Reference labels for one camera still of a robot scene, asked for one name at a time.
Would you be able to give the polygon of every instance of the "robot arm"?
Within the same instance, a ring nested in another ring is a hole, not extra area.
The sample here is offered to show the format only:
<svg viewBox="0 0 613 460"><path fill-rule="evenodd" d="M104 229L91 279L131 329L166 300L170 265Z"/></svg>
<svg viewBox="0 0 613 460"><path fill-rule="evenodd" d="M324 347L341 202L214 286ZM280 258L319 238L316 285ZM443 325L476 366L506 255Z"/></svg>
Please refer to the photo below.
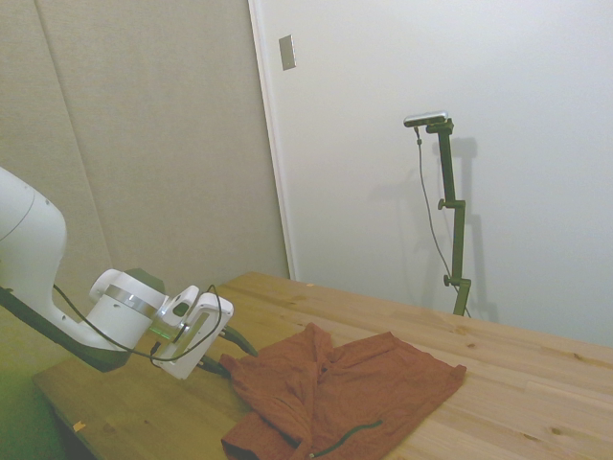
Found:
<svg viewBox="0 0 613 460"><path fill-rule="evenodd" d="M227 300L209 292L198 298L194 286L169 298L163 283L137 269L107 270L90 291L94 309L76 322L52 298L65 247L61 212L0 168L0 305L66 350L106 372L123 366L151 329L163 343L154 360L185 379L232 317Z"/></svg>

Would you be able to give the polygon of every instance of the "cable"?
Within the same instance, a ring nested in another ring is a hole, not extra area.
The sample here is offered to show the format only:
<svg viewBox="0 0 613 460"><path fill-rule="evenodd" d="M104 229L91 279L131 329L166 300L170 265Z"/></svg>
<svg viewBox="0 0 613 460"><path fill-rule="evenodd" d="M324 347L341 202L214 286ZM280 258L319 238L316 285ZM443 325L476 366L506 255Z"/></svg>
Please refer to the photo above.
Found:
<svg viewBox="0 0 613 460"><path fill-rule="evenodd" d="M417 126L413 126L413 129L415 130L415 133L418 136L418 149L420 150L420 181L421 181L421 189L423 190L423 198L425 199L425 209L428 211L428 222L430 223L430 233L432 234L432 238L434 239L434 244L437 246L437 251L439 252L439 256L441 256L441 260L443 261L444 269L447 272L447 276L451 278L451 271L449 270L449 265L447 264L447 261L444 258L443 252L441 251L441 247L439 246L439 240L437 239L437 235L434 232L434 225L432 223L432 212L430 211L430 200L428 199L428 193L425 191L425 183L423 181L423 165L422 165L423 155L421 154L420 129ZM456 290L456 293L459 292L457 286L453 286L453 288ZM465 307L465 310L466 310L466 314L468 315L468 317L472 318L472 316L470 315L470 311L468 311L468 307Z"/></svg>
<svg viewBox="0 0 613 460"><path fill-rule="evenodd" d="M178 356L174 356L174 357L155 357L154 355L148 355L147 353L138 352L138 351L134 350L133 348L126 347L125 345L122 345L121 343L113 340L111 337L109 337L108 335L103 333L100 329L98 329L96 326L94 326L91 323L91 321L89 321L85 316L83 316L83 313L81 313L77 309L77 307L75 307L75 305L70 301L68 296L66 294L64 294L64 292L57 285L54 285L54 289L59 293L59 295L61 295L61 297L64 299L64 301L68 304L68 307L70 307L72 309L72 311L74 311L77 314L77 316L85 324L87 324L87 326L89 326L94 331L96 331L102 338L104 338L105 340L108 340L110 343L112 343L116 347L121 348L122 350L125 350L125 351L127 351L129 353L132 353L133 355L137 355L139 357L147 357L151 361L156 360L156 361L161 361L161 362L170 362L170 361L176 361L177 359L179 359L181 357L184 357L187 353L191 352L193 349L198 347L198 345L200 345L207 338L209 338L217 330L217 328L219 327L219 324L221 323L221 315L222 315L222 312L221 312L221 299L219 298L219 294L217 294L217 289L216 289L215 285L210 285L209 288L207 289L207 292L211 292L211 289L213 290L213 293L215 294L215 296L217 298L217 306L218 306L218 312L219 312L219 315L217 317L217 322L216 322L215 326L213 327L213 329L209 333L207 333L204 337L202 337L202 339L200 339L198 341L198 343L196 343L193 347L187 349L185 352L183 352L182 354L180 354Z"/></svg>

